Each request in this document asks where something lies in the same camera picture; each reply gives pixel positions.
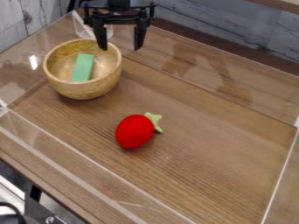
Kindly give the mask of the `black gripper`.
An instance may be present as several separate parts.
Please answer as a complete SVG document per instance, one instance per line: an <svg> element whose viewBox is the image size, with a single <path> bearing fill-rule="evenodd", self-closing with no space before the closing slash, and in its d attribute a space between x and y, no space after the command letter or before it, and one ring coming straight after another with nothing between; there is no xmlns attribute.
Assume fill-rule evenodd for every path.
<svg viewBox="0 0 299 224"><path fill-rule="evenodd" d="M135 25L135 50L145 40L147 26L155 19L155 0L84 0L84 24L93 25L97 46L108 49L105 25Z"/></svg>

